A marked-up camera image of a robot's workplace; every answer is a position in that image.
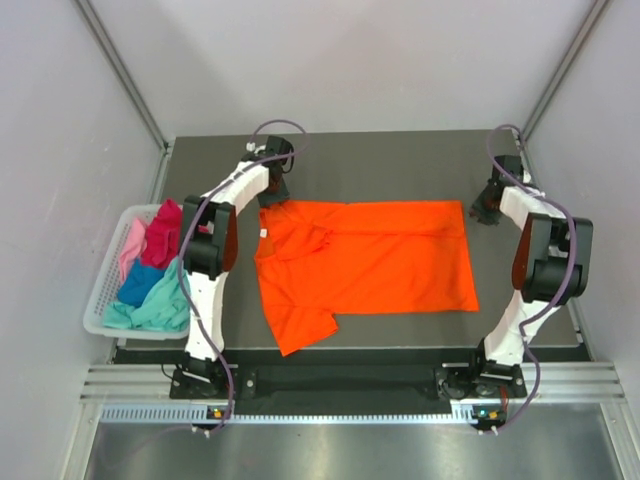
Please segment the orange t shirt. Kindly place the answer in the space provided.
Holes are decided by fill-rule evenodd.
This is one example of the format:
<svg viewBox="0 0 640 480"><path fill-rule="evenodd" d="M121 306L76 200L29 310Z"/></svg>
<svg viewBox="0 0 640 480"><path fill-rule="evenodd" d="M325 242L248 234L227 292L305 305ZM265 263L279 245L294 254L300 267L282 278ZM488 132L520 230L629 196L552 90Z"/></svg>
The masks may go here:
<svg viewBox="0 0 640 480"><path fill-rule="evenodd" d="M337 333L339 315L479 309L459 201L289 200L259 224L257 280L282 356Z"/></svg>

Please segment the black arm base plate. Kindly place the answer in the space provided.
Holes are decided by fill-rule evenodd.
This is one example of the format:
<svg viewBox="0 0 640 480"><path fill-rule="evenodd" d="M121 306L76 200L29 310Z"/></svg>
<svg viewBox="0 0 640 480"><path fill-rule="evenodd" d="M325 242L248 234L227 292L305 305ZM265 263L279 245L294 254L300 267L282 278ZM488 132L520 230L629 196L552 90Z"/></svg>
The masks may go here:
<svg viewBox="0 0 640 480"><path fill-rule="evenodd" d="M466 364L249 366L232 369L237 399L254 400L275 393L384 392L416 393L429 399L523 399L520 368L481 377Z"/></svg>

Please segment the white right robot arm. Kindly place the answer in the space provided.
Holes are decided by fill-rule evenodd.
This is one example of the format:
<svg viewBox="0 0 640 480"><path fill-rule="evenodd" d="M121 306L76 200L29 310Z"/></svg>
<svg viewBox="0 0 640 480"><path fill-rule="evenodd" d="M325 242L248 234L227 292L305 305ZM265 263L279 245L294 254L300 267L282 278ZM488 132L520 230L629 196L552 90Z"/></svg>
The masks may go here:
<svg viewBox="0 0 640 480"><path fill-rule="evenodd" d="M471 216L487 225L506 216L521 231L511 270L514 293L466 372L469 388L487 396L516 382L525 349L541 326L586 290L594 225L587 218L568 219L531 186L520 189L501 179L487 183Z"/></svg>

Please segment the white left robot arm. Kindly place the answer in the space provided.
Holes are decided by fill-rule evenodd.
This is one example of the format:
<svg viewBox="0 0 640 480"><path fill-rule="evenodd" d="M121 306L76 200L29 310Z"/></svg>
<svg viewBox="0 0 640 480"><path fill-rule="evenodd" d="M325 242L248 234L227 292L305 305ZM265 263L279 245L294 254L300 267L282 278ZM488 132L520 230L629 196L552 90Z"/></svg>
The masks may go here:
<svg viewBox="0 0 640 480"><path fill-rule="evenodd" d="M292 163L285 154L248 154L218 186L183 202L177 274L190 320L179 374L191 376L205 396L233 385L222 355L222 311L225 284L238 256L238 216L253 199L262 206L287 200L283 175Z"/></svg>

